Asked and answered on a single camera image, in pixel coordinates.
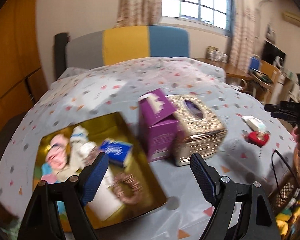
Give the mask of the beige sock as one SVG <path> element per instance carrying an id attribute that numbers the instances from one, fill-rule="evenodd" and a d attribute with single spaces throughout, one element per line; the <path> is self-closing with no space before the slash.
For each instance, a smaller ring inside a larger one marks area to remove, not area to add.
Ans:
<path id="1" fill-rule="evenodd" d="M 70 166 L 66 166 L 62 170 L 52 170 L 52 173 L 56 176 L 58 182 L 64 182 L 71 176 L 79 175 L 80 172 L 81 169 L 74 170 Z"/>

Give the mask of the white sponge block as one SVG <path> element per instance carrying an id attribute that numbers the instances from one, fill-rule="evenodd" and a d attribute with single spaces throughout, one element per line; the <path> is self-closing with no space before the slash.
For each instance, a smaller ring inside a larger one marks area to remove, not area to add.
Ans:
<path id="1" fill-rule="evenodd" d="M 113 183 L 114 175 L 108 168 L 93 200 L 87 204 L 87 207 L 101 221 L 108 219 L 123 205 L 123 202 L 112 192 Z"/>

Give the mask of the mauve satin scrunchie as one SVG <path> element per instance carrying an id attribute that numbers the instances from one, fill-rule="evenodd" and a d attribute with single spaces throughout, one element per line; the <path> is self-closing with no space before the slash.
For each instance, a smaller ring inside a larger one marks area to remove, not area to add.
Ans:
<path id="1" fill-rule="evenodd" d="M 136 205 L 142 199 L 140 182 L 129 173 L 118 173 L 113 180 L 112 192 L 126 205 Z"/>

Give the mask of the blue tissue packet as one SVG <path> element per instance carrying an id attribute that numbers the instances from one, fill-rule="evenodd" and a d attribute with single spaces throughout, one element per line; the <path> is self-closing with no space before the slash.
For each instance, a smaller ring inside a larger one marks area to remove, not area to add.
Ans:
<path id="1" fill-rule="evenodd" d="M 133 144 L 107 138 L 102 142 L 99 150 L 108 155 L 112 164 L 126 167 L 133 151 Z"/>

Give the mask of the pink towel blue band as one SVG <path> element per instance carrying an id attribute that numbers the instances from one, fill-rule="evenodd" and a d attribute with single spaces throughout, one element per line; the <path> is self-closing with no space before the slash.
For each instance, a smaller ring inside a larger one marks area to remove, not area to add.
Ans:
<path id="1" fill-rule="evenodd" d="M 50 149 L 46 155 L 45 161 L 53 170 L 60 171 L 65 168 L 68 157 L 66 148 L 69 140 L 63 135 L 55 135 L 50 141 Z"/>

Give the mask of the wet wipes packet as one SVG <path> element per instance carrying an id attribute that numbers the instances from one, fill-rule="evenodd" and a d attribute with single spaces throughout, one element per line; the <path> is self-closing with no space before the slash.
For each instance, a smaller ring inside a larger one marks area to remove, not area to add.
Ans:
<path id="1" fill-rule="evenodd" d="M 242 120 L 253 130 L 256 132 L 266 133 L 267 127 L 266 125 L 258 118 L 252 115 L 242 116 Z"/>

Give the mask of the red knitted doll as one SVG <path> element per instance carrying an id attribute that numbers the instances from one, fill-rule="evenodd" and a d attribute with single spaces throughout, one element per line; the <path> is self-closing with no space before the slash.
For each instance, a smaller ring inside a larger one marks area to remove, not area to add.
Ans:
<path id="1" fill-rule="evenodd" d="M 269 140 L 270 136 L 268 133 L 253 131 L 248 134 L 248 142 L 257 145 L 258 147 L 263 147 Z"/>

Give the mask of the gold metal tray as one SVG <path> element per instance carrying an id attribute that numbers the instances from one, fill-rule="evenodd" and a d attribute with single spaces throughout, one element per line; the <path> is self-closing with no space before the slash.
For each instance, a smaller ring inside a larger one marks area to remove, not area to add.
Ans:
<path id="1" fill-rule="evenodd" d="M 49 186 L 65 232 L 86 216 L 95 229 L 161 208 L 167 197 L 123 116 L 110 113 L 40 140 L 34 184 Z"/>

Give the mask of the ornate gold tissue box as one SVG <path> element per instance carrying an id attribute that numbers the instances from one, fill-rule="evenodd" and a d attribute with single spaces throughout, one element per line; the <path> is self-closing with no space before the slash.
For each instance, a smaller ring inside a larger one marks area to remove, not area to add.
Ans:
<path id="1" fill-rule="evenodd" d="M 199 153 L 203 159 L 212 157 L 228 133 L 221 119 L 195 95 L 169 95 L 167 98 L 175 107 L 173 116 L 178 120 L 172 148 L 175 164 L 189 165 L 194 153 Z"/>

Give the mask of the white fan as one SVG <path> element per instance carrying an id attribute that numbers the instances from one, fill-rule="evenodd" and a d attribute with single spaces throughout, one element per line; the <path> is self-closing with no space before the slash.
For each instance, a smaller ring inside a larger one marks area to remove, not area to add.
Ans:
<path id="1" fill-rule="evenodd" d="M 273 62 L 273 66 L 277 69 L 281 70 L 283 68 L 284 59 L 282 59 L 280 56 L 275 57 L 275 60 Z"/>

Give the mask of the black television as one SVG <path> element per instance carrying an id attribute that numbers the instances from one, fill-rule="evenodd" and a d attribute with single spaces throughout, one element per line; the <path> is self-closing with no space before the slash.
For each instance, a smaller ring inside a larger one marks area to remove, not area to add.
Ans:
<path id="1" fill-rule="evenodd" d="M 273 65 L 275 57 L 277 56 L 280 56 L 285 62 L 286 54 L 269 41 L 265 41 L 261 54 L 261 60 Z"/>

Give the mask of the blue folding chair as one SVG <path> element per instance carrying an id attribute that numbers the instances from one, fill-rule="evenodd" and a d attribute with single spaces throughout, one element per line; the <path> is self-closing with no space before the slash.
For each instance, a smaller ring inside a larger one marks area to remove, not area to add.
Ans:
<path id="1" fill-rule="evenodd" d="M 260 57 L 256 54 L 251 55 L 250 57 L 250 64 L 249 64 L 249 72 L 253 70 L 259 70 L 261 65 Z"/>

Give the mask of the purple cardboard tissue box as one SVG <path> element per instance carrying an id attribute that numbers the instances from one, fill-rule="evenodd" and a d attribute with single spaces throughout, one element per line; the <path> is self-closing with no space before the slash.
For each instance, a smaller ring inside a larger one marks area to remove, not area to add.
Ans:
<path id="1" fill-rule="evenodd" d="M 179 121 L 174 117 L 176 108 L 160 89 L 138 98 L 139 139 L 149 162 L 170 156 L 177 136 Z"/>

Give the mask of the rattan chair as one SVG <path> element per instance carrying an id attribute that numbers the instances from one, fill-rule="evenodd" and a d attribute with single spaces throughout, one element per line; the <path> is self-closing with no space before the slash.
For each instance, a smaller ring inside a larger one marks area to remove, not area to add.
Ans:
<path id="1" fill-rule="evenodd" d="M 269 202 L 275 216 L 285 209 L 300 206 L 300 177 L 297 180 L 288 176 L 269 196 Z"/>

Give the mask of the wooden side table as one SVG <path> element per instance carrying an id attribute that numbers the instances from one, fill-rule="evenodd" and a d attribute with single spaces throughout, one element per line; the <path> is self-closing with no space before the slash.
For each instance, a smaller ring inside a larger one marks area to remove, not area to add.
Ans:
<path id="1" fill-rule="evenodd" d="M 213 61 L 213 60 L 209 60 L 209 59 L 204 59 L 204 58 L 200 58 L 200 57 L 195 57 L 194 58 L 197 61 L 201 61 L 207 64 L 211 64 L 215 67 L 219 67 L 225 70 L 226 72 L 226 77 L 228 78 L 238 78 L 238 79 L 243 79 L 245 81 L 251 80 L 252 76 L 249 75 L 248 73 L 245 73 L 244 71 L 236 68 L 233 65 L 230 65 L 229 63 L 223 63 L 220 61 Z"/>

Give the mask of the right beige curtain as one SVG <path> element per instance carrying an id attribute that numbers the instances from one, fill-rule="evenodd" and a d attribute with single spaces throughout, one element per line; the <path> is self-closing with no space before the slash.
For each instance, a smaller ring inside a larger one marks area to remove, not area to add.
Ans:
<path id="1" fill-rule="evenodd" d="M 255 2 L 234 0 L 234 6 L 235 21 L 229 63 L 247 73 L 255 41 Z"/>

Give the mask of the beige curtain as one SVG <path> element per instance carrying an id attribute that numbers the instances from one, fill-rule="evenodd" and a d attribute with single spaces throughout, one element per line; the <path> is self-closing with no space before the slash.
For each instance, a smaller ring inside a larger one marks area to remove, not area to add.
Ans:
<path id="1" fill-rule="evenodd" d="M 157 25 L 161 9 L 162 0 L 119 0 L 115 27 Z"/>
<path id="2" fill-rule="evenodd" d="M 229 63 L 247 73 L 255 41 L 255 2 L 234 0 L 234 6 L 235 21 Z"/>

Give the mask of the jars on side table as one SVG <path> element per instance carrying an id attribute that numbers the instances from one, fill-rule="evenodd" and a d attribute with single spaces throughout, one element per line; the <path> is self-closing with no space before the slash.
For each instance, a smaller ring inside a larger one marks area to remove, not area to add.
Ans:
<path id="1" fill-rule="evenodd" d="M 213 60 L 222 63 L 227 63 L 228 61 L 228 55 L 226 53 L 223 53 L 222 51 L 219 51 L 217 47 L 213 46 L 207 46 L 205 57 L 208 60 Z"/>

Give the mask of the barred window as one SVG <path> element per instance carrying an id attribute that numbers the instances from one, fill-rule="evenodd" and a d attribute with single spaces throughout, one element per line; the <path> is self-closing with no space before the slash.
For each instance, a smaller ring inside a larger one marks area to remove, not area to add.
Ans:
<path id="1" fill-rule="evenodd" d="M 165 18 L 208 25 L 230 35 L 232 0 L 162 0 Z"/>

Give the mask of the left beige curtain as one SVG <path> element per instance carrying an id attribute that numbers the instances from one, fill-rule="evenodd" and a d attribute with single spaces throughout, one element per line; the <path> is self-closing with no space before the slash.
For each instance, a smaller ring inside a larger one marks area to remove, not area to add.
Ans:
<path id="1" fill-rule="evenodd" d="M 162 0 L 119 0 L 115 27 L 157 25 L 161 9 Z"/>

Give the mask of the wall air conditioner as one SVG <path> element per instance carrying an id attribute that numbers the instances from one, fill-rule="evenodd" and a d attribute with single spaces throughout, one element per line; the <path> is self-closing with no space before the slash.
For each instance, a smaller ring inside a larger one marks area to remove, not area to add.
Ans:
<path id="1" fill-rule="evenodd" d="M 288 12 L 288 11 L 284 11 L 282 13 L 282 18 L 283 18 L 284 21 L 300 28 L 300 17 L 298 15 L 293 14 L 293 13 Z"/>

